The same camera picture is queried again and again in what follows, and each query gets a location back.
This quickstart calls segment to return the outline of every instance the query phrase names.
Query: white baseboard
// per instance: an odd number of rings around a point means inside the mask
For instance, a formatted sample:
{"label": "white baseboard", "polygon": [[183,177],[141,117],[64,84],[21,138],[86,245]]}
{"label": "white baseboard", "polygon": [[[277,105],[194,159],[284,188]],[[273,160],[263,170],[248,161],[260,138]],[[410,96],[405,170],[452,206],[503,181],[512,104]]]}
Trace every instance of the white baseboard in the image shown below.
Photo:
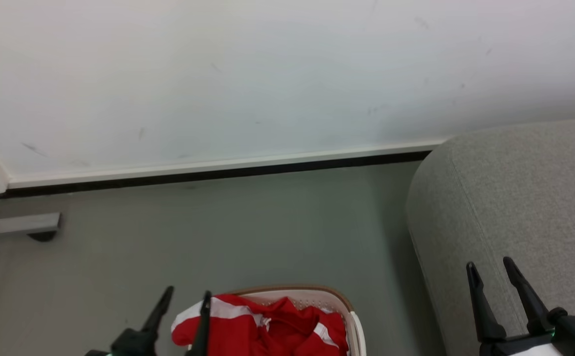
{"label": "white baseboard", "polygon": [[69,183],[95,182],[101,180],[114,180],[124,178],[144,178],[165,176],[170,174],[185,174],[208,171],[223,171],[226,169],[240,169],[262,167],[270,165],[298,164],[326,160],[341,160],[344,158],[358,158],[395,153],[409,153],[430,151],[442,144],[445,139],[414,142],[407,144],[392,144],[371,148],[338,149],[335,151],[318,151],[312,153],[297,153],[294,155],[266,156],[245,158],[240,160],[224,160],[213,162],[199,162],[194,164],[173,164],[156,167],[137,167],[126,169],[113,169],[109,171],[74,172],[48,176],[14,176],[9,182],[9,189],[38,187],[43,185],[57,185]]}

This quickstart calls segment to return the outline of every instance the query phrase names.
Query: basket handle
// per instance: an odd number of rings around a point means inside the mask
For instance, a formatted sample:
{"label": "basket handle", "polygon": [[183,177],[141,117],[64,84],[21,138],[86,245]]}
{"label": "basket handle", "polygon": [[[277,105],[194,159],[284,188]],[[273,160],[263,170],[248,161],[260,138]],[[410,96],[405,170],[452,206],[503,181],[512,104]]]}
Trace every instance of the basket handle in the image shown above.
{"label": "basket handle", "polygon": [[362,329],[362,323],[354,311],[351,312],[351,317],[353,318],[353,323],[355,323],[355,329],[357,330],[357,346],[360,350],[359,356],[366,356],[366,340],[364,338],[364,329]]}

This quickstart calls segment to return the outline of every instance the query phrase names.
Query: black baseboard strip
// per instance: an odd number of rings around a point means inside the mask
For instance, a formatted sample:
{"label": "black baseboard strip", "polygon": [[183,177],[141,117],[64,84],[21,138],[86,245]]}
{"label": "black baseboard strip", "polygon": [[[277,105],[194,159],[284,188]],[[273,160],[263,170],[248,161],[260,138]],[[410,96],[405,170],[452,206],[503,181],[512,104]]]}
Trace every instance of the black baseboard strip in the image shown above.
{"label": "black baseboard strip", "polygon": [[428,153],[430,153],[430,151],[394,153],[392,155],[342,158],[340,160],[303,162],[300,164],[269,165],[262,167],[226,169],[222,171],[170,174],[165,176],[124,178],[114,180],[100,180],[95,182],[16,188],[16,189],[9,189],[6,192],[1,193],[0,199],[25,198],[28,196],[43,196],[52,194],[64,194],[68,192],[116,189],[123,187],[137,187],[140,185],[193,182],[197,180],[235,178],[235,177],[247,177],[247,176],[262,176],[265,174],[277,174],[287,172],[316,171],[319,169],[330,169],[340,167],[359,167],[365,165],[394,164],[400,162],[421,161],[424,158],[426,158]]}

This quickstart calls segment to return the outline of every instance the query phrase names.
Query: white wall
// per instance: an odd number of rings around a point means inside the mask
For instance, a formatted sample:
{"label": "white wall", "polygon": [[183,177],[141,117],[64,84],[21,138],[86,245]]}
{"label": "white wall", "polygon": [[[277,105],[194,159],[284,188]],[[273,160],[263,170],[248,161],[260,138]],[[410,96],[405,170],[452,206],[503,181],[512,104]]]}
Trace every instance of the white wall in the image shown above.
{"label": "white wall", "polygon": [[0,0],[14,182],[564,118],[575,1]]}

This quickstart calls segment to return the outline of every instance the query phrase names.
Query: baseboard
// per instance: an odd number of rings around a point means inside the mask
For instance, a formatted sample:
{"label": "baseboard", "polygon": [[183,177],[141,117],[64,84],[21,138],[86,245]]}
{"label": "baseboard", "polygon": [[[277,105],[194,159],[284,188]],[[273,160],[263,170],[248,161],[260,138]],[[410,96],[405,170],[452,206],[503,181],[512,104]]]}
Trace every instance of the baseboard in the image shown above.
{"label": "baseboard", "polygon": [[14,177],[8,185],[8,190],[0,194],[0,199],[137,185],[409,162],[422,160],[432,149],[443,142],[444,140],[432,140],[414,144],[378,146],[375,148],[321,151],[242,160],[201,162],[197,164],[140,167],[55,176]]}

